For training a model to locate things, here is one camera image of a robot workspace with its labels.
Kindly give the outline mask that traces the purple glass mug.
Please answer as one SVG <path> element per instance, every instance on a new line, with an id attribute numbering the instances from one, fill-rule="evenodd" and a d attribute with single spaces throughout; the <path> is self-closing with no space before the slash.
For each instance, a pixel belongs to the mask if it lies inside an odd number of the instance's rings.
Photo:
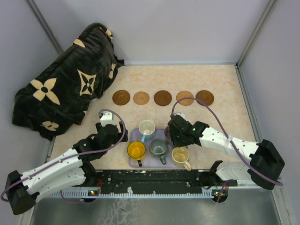
<path id="1" fill-rule="evenodd" d="M 169 126 L 166 126 L 164 130 L 164 135 L 165 135 L 165 141 L 168 145 L 172 146 L 172 141 L 169 133 Z"/>

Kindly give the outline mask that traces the cream ceramic mug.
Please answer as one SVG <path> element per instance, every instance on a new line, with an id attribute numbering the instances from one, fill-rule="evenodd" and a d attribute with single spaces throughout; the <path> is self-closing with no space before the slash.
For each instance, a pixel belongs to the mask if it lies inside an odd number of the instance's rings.
<path id="1" fill-rule="evenodd" d="M 192 170 L 192 166 L 189 163 L 189 151 L 185 147 L 177 147 L 172 150 L 172 162 L 178 168 L 185 168 L 188 171 Z"/>

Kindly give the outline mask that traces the woven rattan coaster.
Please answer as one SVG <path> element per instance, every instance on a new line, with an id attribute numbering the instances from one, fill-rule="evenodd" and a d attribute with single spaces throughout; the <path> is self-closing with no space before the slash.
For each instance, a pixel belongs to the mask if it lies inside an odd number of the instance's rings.
<path id="1" fill-rule="evenodd" d="M 180 105 L 189 106 L 194 102 L 194 95 L 189 91 L 181 91 L 176 96 L 177 101 L 179 101 L 180 99 L 183 99 L 183 98 L 189 98 L 189 99 L 184 99 L 184 100 L 180 101 L 179 102 Z"/>
<path id="2" fill-rule="evenodd" d="M 145 105 L 149 102 L 150 96 L 147 92 L 144 91 L 138 91 L 134 94 L 133 101 L 137 105 Z"/>

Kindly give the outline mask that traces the brown wooden coaster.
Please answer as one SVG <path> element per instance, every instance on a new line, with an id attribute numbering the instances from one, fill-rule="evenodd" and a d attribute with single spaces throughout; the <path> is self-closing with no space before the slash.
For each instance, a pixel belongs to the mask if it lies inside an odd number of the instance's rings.
<path id="1" fill-rule="evenodd" d="M 199 104 L 203 106 L 204 104 L 209 106 L 214 102 L 214 95 L 208 90 L 201 90 L 197 92 L 196 98 L 201 101 Z"/>
<path id="2" fill-rule="evenodd" d="M 130 101 L 130 94 L 126 90 L 118 90 L 113 94 L 112 100 L 116 105 L 126 105 Z"/>

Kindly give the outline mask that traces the dark wooden coaster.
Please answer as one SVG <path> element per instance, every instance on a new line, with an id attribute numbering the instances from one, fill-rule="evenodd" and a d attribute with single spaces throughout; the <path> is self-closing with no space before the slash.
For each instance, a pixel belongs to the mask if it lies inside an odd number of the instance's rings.
<path id="1" fill-rule="evenodd" d="M 172 95 L 166 90 L 160 90 L 154 95 L 154 102 L 159 106 L 167 106 L 172 101 Z"/>

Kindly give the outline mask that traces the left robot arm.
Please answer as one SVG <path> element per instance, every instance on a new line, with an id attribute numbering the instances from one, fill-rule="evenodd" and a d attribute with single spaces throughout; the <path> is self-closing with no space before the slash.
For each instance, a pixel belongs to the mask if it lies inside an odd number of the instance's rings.
<path id="1" fill-rule="evenodd" d="M 98 180 L 91 161 L 100 159 L 120 142 L 128 141 L 128 131 L 123 122 L 102 126 L 96 124 L 97 133 L 74 144 L 72 148 L 35 169 L 7 176 L 6 196 L 14 215 L 20 215 L 43 198 L 73 186 L 92 186 Z"/>

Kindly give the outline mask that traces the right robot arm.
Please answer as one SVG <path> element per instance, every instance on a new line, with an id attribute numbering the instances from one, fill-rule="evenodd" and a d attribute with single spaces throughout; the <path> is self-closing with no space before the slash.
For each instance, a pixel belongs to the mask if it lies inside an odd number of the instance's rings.
<path id="1" fill-rule="evenodd" d="M 258 186 L 273 190 L 281 183 L 278 178 L 285 166 L 272 142 L 260 143 L 226 137 L 222 132 L 202 122 L 191 124 L 182 113 L 171 115 L 168 122 L 173 146 L 186 147 L 196 144 L 239 158 L 239 162 L 221 162 L 209 174 L 210 182 L 216 186 L 227 180 L 252 180 Z"/>

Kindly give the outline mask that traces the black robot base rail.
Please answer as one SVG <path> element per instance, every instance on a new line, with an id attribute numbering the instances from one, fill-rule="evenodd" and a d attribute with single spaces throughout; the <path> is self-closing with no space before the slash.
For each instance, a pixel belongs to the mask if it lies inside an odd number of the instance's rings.
<path id="1" fill-rule="evenodd" d="M 224 184 L 212 169 L 97 170 L 78 187 L 95 187 L 102 194 L 200 194 Z"/>

